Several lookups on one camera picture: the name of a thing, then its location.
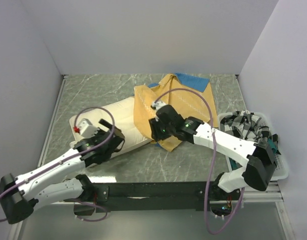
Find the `cream pillow with bear print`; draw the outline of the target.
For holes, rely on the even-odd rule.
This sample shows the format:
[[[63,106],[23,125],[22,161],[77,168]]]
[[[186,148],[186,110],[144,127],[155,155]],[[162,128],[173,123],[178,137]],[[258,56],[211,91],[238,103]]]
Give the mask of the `cream pillow with bear print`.
[[[112,114],[115,126],[119,128],[125,136],[125,143],[120,146],[122,150],[113,153],[111,155],[112,158],[128,153],[151,142],[151,140],[144,137],[134,125],[134,101],[134,97],[131,96],[103,107]],[[101,109],[88,110],[82,113],[77,121],[80,122],[82,119],[88,119],[94,126],[105,131],[108,129],[100,125],[99,120],[104,119],[112,123],[110,116]]]

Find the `yellow and blue pillowcase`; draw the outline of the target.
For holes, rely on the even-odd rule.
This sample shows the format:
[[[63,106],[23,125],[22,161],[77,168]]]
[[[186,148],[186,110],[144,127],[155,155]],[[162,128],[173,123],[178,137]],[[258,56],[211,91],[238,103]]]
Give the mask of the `yellow and blue pillowcase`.
[[[199,94],[176,90],[166,94],[160,100],[174,107],[183,118],[195,117],[206,123],[213,120],[213,126],[218,127],[217,110],[210,80],[184,73],[170,73],[159,83],[139,85],[134,87],[133,122],[140,133],[150,139],[152,136],[149,120],[156,112],[151,104],[168,90],[184,88]]]

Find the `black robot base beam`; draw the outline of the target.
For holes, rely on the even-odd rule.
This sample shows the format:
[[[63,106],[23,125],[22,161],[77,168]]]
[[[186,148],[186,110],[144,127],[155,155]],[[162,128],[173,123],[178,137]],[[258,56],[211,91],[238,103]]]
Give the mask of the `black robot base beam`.
[[[204,210],[206,182],[94,183],[82,202],[108,211]]]

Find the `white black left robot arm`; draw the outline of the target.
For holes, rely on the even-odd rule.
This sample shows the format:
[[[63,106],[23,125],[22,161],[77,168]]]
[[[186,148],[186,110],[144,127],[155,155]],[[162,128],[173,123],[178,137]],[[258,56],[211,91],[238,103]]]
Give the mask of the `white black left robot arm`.
[[[0,205],[9,224],[19,223],[34,211],[59,201],[86,202],[95,200],[96,188],[85,174],[64,180],[68,174],[91,165],[107,162],[119,152],[125,136],[116,126],[104,119],[99,121],[108,128],[96,128],[93,136],[78,141],[55,160],[28,173],[0,179]]]

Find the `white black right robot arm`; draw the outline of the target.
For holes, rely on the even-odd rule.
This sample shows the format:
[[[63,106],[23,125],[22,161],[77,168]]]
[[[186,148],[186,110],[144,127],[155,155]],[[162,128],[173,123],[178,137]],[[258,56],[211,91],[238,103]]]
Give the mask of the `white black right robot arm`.
[[[218,177],[213,187],[217,199],[223,200],[234,190],[247,186],[262,192],[267,189],[277,167],[275,154],[267,142],[239,139],[198,118],[183,118],[171,105],[162,101],[153,102],[151,108],[155,111],[155,117],[149,120],[154,141],[175,137],[216,150],[240,164],[240,168]]]

